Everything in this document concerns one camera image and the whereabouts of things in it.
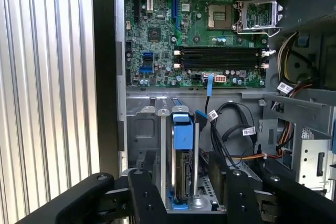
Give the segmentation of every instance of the blue tab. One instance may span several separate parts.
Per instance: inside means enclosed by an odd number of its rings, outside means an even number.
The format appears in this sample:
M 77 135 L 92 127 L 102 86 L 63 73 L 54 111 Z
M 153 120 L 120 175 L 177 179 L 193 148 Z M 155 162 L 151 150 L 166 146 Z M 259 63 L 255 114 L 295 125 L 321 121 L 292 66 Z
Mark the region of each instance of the blue tab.
M 188 114 L 173 114 L 174 122 L 190 122 L 190 118 Z
M 208 97 L 210 97 L 212 95 L 212 82 L 214 80 L 214 76 L 212 74 L 210 74 L 208 76 L 208 86 L 207 86 L 207 91 L 206 91 L 206 95 Z

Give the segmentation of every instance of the corrugated metal surface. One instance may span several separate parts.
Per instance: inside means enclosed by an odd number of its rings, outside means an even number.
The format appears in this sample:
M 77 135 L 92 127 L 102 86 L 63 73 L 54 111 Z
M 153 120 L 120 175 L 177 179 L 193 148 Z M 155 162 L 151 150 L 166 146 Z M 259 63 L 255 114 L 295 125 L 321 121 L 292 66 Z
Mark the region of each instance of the corrugated metal surface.
M 0 0 L 0 223 L 99 171 L 92 0 Z

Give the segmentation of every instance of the white cable label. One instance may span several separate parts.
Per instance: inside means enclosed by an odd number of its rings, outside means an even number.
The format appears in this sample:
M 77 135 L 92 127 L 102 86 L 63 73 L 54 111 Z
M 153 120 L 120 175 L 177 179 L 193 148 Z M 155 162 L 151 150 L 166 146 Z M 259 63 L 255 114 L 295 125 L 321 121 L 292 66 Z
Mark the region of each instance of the white cable label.
M 291 86 L 288 86 L 287 84 L 281 82 L 278 86 L 278 90 L 281 92 L 288 94 L 293 88 Z
M 218 117 L 218 114 L 216 113 L 215 110 L 213 110 L 213 111 L 210 111 L 207 116 L 208 116 L 209 121 L 212 122 Z
M 256 128 L 251 127 L 251 128 L 246 128 L 243 129 L 243 136 L 251 136 L 256 134 Z

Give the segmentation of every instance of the motherboard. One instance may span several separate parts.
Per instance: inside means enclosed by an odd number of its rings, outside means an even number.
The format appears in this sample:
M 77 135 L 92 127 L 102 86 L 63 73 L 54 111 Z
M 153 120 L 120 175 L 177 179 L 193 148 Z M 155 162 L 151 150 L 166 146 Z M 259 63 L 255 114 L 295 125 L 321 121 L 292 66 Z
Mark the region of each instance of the motherboard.
M 264 87 L 265 34 L 237 32 L 237 6 L 250 0 L 125 0 L 129 86 Z M 267 26 L 268 5 L 249 5 L 246 26 Z

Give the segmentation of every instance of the integrated circuit chip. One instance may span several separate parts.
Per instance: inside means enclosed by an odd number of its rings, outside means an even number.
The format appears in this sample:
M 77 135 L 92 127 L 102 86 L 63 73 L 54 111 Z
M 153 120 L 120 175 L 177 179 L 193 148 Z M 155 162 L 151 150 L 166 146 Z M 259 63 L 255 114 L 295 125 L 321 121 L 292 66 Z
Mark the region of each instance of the integrated circuit chip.
M 161 41 L 161 29 L 159 27 L 148 28 L 148 41 L 149 42 Z
M 232 7 L 230 5 L 209 5 L 208 10 L 208 29 L 231 29 Z

